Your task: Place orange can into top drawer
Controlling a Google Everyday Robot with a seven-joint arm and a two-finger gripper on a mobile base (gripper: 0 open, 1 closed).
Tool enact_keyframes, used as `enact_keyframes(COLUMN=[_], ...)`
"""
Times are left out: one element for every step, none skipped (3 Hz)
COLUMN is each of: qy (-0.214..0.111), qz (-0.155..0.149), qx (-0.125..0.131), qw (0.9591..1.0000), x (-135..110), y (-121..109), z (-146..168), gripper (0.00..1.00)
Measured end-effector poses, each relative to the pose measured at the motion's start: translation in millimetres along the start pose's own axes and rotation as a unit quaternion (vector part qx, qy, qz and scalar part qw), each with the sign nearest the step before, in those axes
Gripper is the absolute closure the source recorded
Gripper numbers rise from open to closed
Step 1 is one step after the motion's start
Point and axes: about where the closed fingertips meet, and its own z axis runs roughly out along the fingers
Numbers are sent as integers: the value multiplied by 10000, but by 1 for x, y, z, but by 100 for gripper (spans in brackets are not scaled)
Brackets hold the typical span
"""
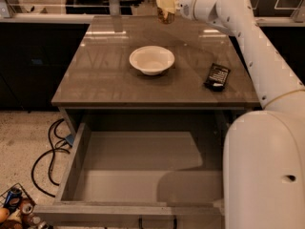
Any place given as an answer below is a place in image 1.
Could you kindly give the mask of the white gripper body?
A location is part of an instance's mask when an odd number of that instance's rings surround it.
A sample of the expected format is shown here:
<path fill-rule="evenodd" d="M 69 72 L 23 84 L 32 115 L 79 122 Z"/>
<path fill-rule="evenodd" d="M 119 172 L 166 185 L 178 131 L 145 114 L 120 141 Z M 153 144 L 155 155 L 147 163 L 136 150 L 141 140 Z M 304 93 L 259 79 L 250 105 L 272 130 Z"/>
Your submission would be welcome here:
<path fill-rule="evenodd" d="M 180 14 L 190 20 L 213 21 L 218 0 L 178 0 Z"/>

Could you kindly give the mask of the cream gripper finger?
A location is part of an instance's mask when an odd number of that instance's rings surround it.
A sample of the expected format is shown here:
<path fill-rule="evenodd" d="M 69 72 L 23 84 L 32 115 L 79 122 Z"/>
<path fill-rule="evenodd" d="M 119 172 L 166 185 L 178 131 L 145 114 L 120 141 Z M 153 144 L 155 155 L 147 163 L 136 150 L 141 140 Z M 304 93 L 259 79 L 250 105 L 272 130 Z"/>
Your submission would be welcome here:
<path fill-rule="evenodd" d="M 178 0 L 156 0 L 156 5 L 165 12 L 175 14 Z"/>

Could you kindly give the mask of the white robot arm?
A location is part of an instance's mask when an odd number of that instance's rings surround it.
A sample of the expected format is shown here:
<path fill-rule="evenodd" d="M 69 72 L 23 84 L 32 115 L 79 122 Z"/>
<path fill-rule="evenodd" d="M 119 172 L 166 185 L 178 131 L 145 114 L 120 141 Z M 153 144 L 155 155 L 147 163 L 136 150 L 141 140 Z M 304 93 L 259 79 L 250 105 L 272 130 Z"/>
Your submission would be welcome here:
<path fill-rule="evenodd" d="M 250 0 L 156 5 L 234 36 L 261 105 L 225 137 L 225 228 L 305 229 L 305 86 L 257 25 Z"/>

